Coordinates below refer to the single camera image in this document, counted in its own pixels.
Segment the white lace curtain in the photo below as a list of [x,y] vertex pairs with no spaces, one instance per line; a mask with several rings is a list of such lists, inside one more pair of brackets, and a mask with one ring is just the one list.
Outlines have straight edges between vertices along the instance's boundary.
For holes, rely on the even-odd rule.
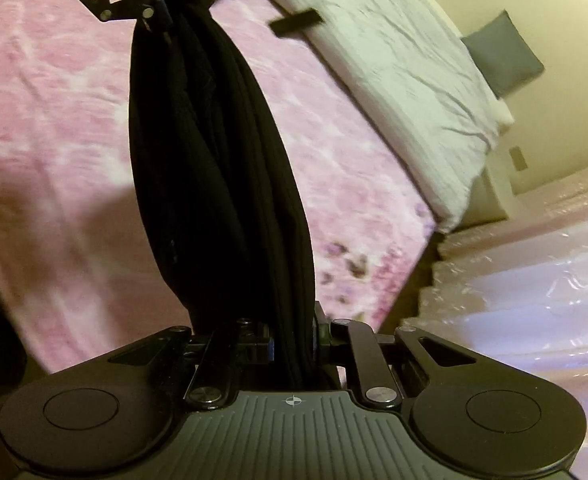
[[[555,382],[588,425],[588,168],[515,202],[515,217],[444,239],[419,313],[400,325]],[[588,479],[588,428],[573,471]]]

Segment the beige headboard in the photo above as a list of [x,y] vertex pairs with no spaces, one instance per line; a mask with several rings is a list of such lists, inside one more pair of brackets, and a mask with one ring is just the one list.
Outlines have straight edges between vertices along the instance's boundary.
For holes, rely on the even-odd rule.
[[512,176],[512,164],[491,152],[486,157],[483,172],[472,185],[469,206],[461,226],[480,226],[516,216],[520,203],[512,188]]

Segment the black remote control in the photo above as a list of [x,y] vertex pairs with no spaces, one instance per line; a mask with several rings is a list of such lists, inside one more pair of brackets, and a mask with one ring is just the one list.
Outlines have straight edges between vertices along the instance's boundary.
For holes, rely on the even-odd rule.
[[323,18],[319,12],[315,9],[308,9],[288,14],[284,18],[270,22],[268,26],[275,36],[283,38],[299,34],[303,30],[322,23]]

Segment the grey pillow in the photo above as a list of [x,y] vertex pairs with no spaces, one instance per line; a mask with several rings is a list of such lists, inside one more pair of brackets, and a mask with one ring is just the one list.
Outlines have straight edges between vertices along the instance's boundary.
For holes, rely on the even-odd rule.
[[544,64],[503,10],[483,28],[462,38],[492,93],[504,98],[544,73]]

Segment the white striped duvet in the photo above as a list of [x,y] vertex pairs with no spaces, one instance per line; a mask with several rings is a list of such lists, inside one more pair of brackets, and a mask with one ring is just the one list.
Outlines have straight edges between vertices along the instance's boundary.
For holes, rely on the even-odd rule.
[[448,233],[514,118],[434,0],[273,0],[321,24],[307,38],[405,163]]

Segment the pink floral blanket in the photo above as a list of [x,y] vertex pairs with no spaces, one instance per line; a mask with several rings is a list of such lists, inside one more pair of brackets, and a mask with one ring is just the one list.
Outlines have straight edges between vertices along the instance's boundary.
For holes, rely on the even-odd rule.
[[[317,294],[334,318],[389,333],[431,211],[348,93],[269,0],[213,16],[265,94],[305,203]],[[56,372],[189,319],[161,278],[133,192],[133,26],[77,0],[0,0],[0,295],[22,342]]]

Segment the black garment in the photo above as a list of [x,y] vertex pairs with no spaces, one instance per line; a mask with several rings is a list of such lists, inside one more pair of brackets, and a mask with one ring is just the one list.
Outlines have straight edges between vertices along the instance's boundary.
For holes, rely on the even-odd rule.
[[315,266],[279,130],[245,58],[201,0],[144,0],[134,27],[129,145],[161,276],[197,337],[269,335],[253,387],[329,390],[315,355]]

